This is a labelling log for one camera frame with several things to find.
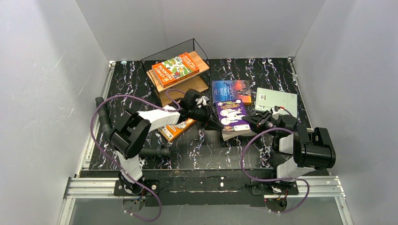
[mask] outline marble pattern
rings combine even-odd
[[[250,80],[253,102],[257,87],[298,94],[298,118],[301,124],[310,127],[308,115],[302,102],[295,77],[287,59],[220,59],[209,60],[212,80]],[[211,90],[205,92],[210,97]],[[156,103],[155,93],[145,78],[145,72],[139,61],[128,61],[122,65],[116,63],[114,76],[110,84],[108,97],[129,94]],[[108,105],[111,122],[122,115],[125,109],[136,111],[151,110],[151,107],[130,99],[113,99]],[[247,107],[248,114],[254,114],[254,103]],[[98,141],[106,151],[117,159],[116,153],[102,140],[99,132]],[[143,158],[143,169],[237,169],[242,150],[250,137],[236,137],[226,142],[216,131],[200,129],[196,122],[191,128],[176,138],[172,143],[155,130],[146,138],[146,147],[160,144],[171,147],[170,159]],[[263,136],[255,141],[245,155],[246,167],[273,167],[287,160],[286,156],[275,154],[270,147],[272,138]],[[116,166],[107,160],[98,149],[94,149],[90,163],[91,170],[115,170]]]

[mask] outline purple book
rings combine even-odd
[[[241,99],[217,103],[218,119],[224,125],[223,132],[237,132],[237,135],[250,133],[250,125],[242,117],[246,110]]]

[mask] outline black tube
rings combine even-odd
[[[142,148],[138,154],[140,157],[150,157],[150,158],[169,158],[170,157],[170,147],[164,147],[163,145],[157,148]]]
[[[104,98],[96,97],[95,102],[98,107],[102,102],[104,102]],[[105,139],[107,141],[109,141],[109,135],[111,133],[112,127],[111,127],[111,121],[109,120],[109,117],[108,117],[106,104],[101,106],[101,108],[98,110],[98,120],[99,120],[99,124],[101,126],[101,130],[104,133]]]

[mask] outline wooden shelf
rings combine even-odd
[[[166,91],[168,89],[174,88],[181,90],[183,92],[186,92],[188,89],[193,88],[199,92],[204,92],[209,87],[207,84],[198,76],[199,74],[206,72],[209,70],[209,66],[203,61],[203,59],[195,52],[190,52],[189,56],[192,58],[192,60],[195,62],[195,64],[199,67],[199,72],[185,80],[182,80],[180,82],[177,82],[169,87],[163,88],[159,80],[156,78],[155,73],[153,73],[153,70],[149,70],[146,74],[148,77],[151,79],[152,83],[156,86],[158,92],[159,92],[159,98],[161,99],[161,104],[162,107],[166,106],[167,104],[171,103],[171,100],[166,96]],[[184,95],[178,91],[171,91],[169,92],[170,97],[173,99],[176,98],[182,98]]]

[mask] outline white wall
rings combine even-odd
[[[296,55],[325,0],[77,0],[108,60],[195,38],[209,58]]]
[[[398,224],[398,1],[326,0],[295,58],[355,224]]]
[[[0,1],[0,224],[56,224],[107,60],[75,1]]]

